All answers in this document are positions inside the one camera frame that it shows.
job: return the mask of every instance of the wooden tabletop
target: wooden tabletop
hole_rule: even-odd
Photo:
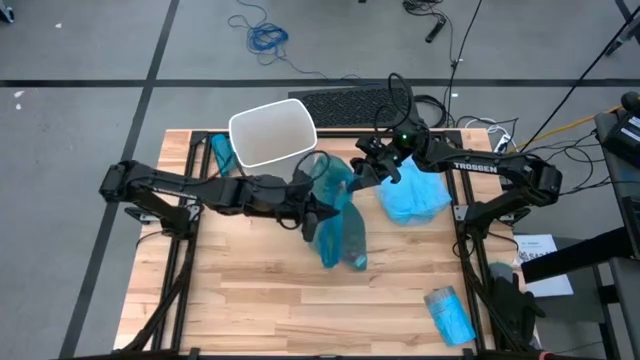
[[[461,132],[465,148],[491,151],[486,130]],[[190,136],[191,130],[167,130],[157,168],[183,174]],[[354,144],[355,139],[321,138],[317,149],[348,163],[362,156]],[[215,169],[213,158],[211,162],[210,174]],[[459,174],[455,176],[464,202]],[[477,201],[501,193],[497,176],[470,177]],[[462,347],[473,348],[473,342],[444,345],[423,302],[432,290],[452,285],[467,307],[460,260],[451,251],[455,233],[450,208],[429,224],[400,226],[388,219],[372,188],[354,193],[353,203],[367,231],[364,272],[342,264],[324,269],[299,231],[285,230],[273,219],[205,210],[181,352],[199,347],[203,354],[455,355]],[[142,235],[159,229],[144,226]],[[513,236],[504,225],[491,230]],[[154,235],[138,247],[115,348],[131,341],[157,306],[169,243],[169,238]],[[514,245],[498,238],[489,236],[485,247],[489,263],[511,264],[516,257]],[[165,327],[165,347],[173,314],[171,310]],[[481,315],[491,344],[483,306]]]

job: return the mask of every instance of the black robotic arm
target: black robotic arm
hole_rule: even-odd
[[[496,154],[452,147],[434,137],[422,119],[410,116],[392,128],[391,142],[385,144],[377,134],[364,135],[356,143],[365,158],[354,158],[351,166],[356,181],[348,188],[357,191],[379,185],[387,177],[400,181],[398,168],[411,156],[421,171],[443,172],[450,169],[502,175],[514,187],[488,202],[468,205],[464,223],[468,232],[486,236],[491,222],[523,207],[547,206],[558,200],[562,173],[533,154]]]
[[[165,234],[178,238],[193,235],[191,220],[200,211],[172,206],[154,192],[199,200],[222,215],[274,218],[281,224],[282,220],[293,220],[296,227],[302,225],[304,240],[311,241],[317,224],[339,213],[316,199],[311,180],[299,170],[289,184],[271,175],[197,180],[137,161],[123,161],[109,167],[100,194],[108,202],[133,203],[156,216]]]

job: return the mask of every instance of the gray floor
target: gray floor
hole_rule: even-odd
[[[16,23],[0,24],[0,79],[144,79],[169,0],[6,0]],[[353,72],[385,77],[447,78],[448,30],[427,45],[433,21],[405,14],[400,1],[271,0],[269,20],[289,31],[290,58],[304,70],[331,77]],[[627,1],[633,10],[637,3]],[[440,6],[460,45],[474,6]],[[245,33],[227,27],[234,13],[259,12],[229,0],[181,0],[158,78],[300,79],[282,63],[257,64],[244,48]],[[574,79],[621,25],[613,0],[485,0],[468,38],[460,79]],[[633,42],[604,59],[590,78],[640,78],[640,46]],[[156,88],[134,158],[155,164],[168,128],[226,127],[242,110],[281,100],[301,88]],[[19,98],[14,93],[24,90]],[[567,88],[457,87],[452,113],[494,119],[518,116],[517,142],[546,119]],[[568,124],[619,102],[626,88],[580,88],[550,126]],[[136,111],[139,88],[0,88],[0,357],[58,355],[104,211],[97,188],[117,162]],[[443,88],[415,88],[442,96]],[[427,121],[431,110],[421,108]],[[550,142],[577,139],[593,124]],[[592,149],[594,157],[602,156]],[[558,156],[565,188],[584,179],[588,166]],[[603,164],[593,179],[606,176]],[[610,187],[563,197],[534,212],[517,230],[585,238],[621,224]],[[139,226],[118,213],[77,354],[111,349],[133,261]],[[593,324],[539,323],[543,344],[562,351],[599,340]],[[619,337],[624,338],[620,326]],[[629,358],[628,344],[621,340]],[[603,356],[600,345],[574,355]]]

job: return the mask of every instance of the teal plastic bag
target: teal plastic bag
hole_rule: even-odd
[[[411,157],[398,171],[402,179],[397,184],[387,178],[376,188],[380,203],[396,224],[426,224],[451,203],[440,174],[420,171]]]
[[[320,254],[325,268],[336,266],[342,259],[356,270],[367,268],[364,220],[351,203],[352,194],[347,185],[353,181],[353,172],[342,159],[329,155],[319,157],[311,171],[315,178],[313,194],[318,200],[332,205],[340,214],[318,224],[312,246]]]

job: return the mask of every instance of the white plastic basket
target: white plastic basket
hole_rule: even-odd
[[[311,115],[297,99],[263,105],[229,120],[231,146],[247,175],[273,175],[291,181],[300,159],[318,143]],[[309,156],[299,169],[311,173]]]

